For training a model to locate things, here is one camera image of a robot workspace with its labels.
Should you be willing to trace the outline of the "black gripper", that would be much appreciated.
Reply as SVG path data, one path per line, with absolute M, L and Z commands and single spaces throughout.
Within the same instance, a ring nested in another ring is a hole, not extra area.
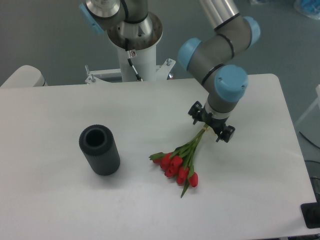
M 188 111 L 188 115 L 192 117 L 192 124 L 195 125 L 197 122 L 204 122 L 207 126 L 203 126 L 201 131 L 206 132 L 211 128 L 217 135 L 216 142 L 223 141 L 228 143 L 233 137 L 236 128 L 231 125 L 226 125 L 226 121 L 229 116 L 216 118 L 210 112 L 206 112 L 202 108 L 202 104 L 196 101 Z

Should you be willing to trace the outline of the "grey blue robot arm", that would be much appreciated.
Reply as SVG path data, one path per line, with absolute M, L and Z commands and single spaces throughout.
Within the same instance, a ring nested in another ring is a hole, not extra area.
M 241 16 L 232 0 L 202 0 L 200 5 L 215 34 L 207 41 L 187 40 L 177 60 L 208 92 L 205 105 L 196 102 L 189 115 L 228 142 L 235 128 L 226 122 L 249 83 L 247 73 L 228 61 L 255 44 L 261 30 L 253 18 Z M 107 34 L 116 47 L 123 82 L 167 78 L 156 67 L 163 26 L 146 0 L 85 0 L 79 10 L 95 33 Z

